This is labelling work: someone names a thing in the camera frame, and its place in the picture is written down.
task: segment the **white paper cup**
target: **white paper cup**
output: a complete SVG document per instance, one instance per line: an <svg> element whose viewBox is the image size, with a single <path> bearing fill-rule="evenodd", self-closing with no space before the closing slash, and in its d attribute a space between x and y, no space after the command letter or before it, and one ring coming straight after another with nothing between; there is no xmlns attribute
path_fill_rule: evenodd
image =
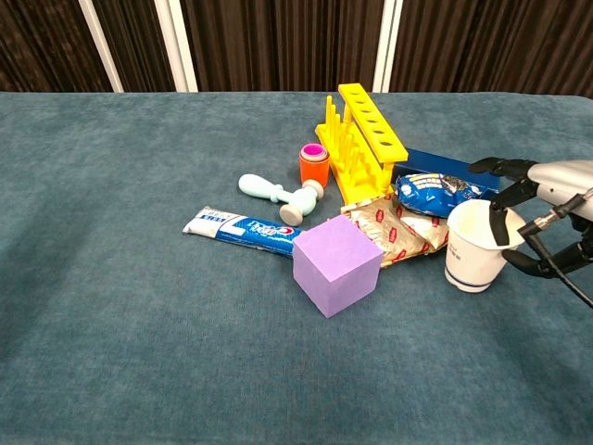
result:
<svg viewBox="0 0 593 445"><path fill-rule="evenodd" d="M445 276L465 292L482 292L492 284L506 260L504 249L516 249L524 239L517 230L525 221L509 209L506 224L510 243L498 246L490 229L490 201L470 199L457 206L448 217L448 246Z"/></svg>

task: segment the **blue box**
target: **blue box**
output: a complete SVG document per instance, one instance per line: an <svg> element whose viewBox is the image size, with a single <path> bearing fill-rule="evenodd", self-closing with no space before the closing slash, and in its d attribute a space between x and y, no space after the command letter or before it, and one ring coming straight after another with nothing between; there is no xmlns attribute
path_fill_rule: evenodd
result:
<svg viewBox="0 0 593 445"><path fill-rule="evenodd" d="M462 179L468 184L485 187L486 191L481 196L483 199L491 199L500 191L500 178L491 173L471 173L468 170L469 163L461 160L433 155L420 150L406 147L408 160L398 162L393 170L391 182L394 184L399 176L418 173L441 173L450 174Z"/></svg>

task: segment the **purple foam cube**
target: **purple foam cube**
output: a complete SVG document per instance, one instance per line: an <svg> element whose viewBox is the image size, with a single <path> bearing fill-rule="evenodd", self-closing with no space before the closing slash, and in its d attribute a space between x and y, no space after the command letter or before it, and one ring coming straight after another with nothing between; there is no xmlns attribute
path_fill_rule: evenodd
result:
<svg viewBox="0 0 593 445"><path fill-rule="evenodd" d="M383 251L339 215L293 240L293 275L327 318L377 286Z"/></svg>

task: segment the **toy hammer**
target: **toy hammer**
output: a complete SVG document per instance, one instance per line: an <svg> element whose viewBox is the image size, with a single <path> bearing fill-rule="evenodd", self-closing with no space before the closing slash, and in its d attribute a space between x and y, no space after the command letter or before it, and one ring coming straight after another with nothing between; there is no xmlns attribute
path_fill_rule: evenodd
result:
<svg viewBox="0 0 593 445"><path fill-rule="evenodd" d="M239 179L241 191L251 197L263 197L271 202L283 201L280 207L280 217L288 225L299 225L303 217L309 215L315 204L323 197L323 187L317 181L308 179L303 183L303 188L290 193L286 192L280 184L272 184L256 174L244 174Z"/></svg>

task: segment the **yellow test tube rack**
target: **yellow test tube rack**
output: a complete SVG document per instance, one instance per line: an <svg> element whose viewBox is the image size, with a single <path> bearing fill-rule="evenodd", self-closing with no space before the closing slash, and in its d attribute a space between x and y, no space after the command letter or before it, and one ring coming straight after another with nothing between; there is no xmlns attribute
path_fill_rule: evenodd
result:
<svg viewBox="0 0 593 445"><path fill-rule="evenodd" d="M328 95L325 123L317 125L315 134L330 155L345 204L393 193L393 168L408 160L408 151L362 85L341 84L338 92L345 102L344 119Z"/></svg>

